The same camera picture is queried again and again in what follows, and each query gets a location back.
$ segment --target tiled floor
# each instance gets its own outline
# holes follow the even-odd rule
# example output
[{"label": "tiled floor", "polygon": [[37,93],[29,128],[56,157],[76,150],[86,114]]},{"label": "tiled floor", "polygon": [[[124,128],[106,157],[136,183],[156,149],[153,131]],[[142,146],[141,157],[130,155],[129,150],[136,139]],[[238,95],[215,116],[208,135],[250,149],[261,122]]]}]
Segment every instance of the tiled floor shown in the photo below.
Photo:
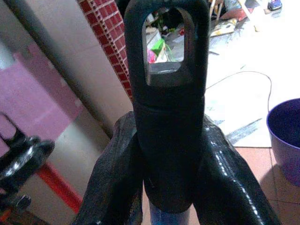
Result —
[{"label": "tiled floor", "polygon": [[[283,176],[272,149],[237,148],[262,186],[283,225],[300,225],[300,187],[293,186]],[[143,225],[150,225],[149,202],[143,195]],[[190,225],[199,225],[192,207]]]}]

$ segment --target blue shoe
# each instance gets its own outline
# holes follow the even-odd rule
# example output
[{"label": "blue shoe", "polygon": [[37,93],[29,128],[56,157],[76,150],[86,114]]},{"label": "blue shoe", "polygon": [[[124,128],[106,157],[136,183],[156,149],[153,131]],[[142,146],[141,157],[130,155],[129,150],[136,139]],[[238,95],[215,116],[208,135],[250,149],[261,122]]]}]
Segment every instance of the blue shoe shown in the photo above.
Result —
[{"label": "blue shoe", "polygon": [[268,4],[268,9],[271,10],[271,11],[280,9],[281,7],[282,7],[282,3],[281,3],[280,0],[272,0]]}]

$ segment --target red brick pattern wall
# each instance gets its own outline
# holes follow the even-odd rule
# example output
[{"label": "red brick pattern wall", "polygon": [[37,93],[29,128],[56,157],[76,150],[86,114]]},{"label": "red brick pattern wall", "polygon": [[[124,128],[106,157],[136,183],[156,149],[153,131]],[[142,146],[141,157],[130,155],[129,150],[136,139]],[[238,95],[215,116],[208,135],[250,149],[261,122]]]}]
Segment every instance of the red brick pattern wall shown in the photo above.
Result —
[{"label": "red brick pattern wall", "polygon": [[116,75],[132,99],[124,22],[114,0],[78,0]]}]

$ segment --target black cylindrical part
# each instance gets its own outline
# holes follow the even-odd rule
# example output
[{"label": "black cylindrical part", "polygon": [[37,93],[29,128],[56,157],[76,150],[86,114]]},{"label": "black cylindrical part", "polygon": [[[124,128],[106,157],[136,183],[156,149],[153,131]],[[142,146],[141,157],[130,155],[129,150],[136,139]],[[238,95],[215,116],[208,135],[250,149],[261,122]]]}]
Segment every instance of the black cylindrical part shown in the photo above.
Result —
[{"label": "black cylindrical part", "polygon": [[[144,22],[159,8],[176,8],[182,14],[182,62],[147,62]],[[200,157],[209,40],[207,2],[131,0],[124,21],[137,134],[147,163],[146,192],[159,209],[183,212],[192,203]]]}]

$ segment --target purple plastic tub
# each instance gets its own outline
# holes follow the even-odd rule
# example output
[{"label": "purple plastic tub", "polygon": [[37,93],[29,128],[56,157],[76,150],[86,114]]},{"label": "purple plastic tub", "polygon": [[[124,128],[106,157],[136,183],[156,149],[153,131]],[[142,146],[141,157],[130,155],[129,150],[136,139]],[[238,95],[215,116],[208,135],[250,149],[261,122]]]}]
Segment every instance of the purple plastic tub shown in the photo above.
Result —
[{"label": "purple plastic tub", "polygon": [[286,179],[300,187],[300,98],[273,108],[267,125],[278,165]]}]

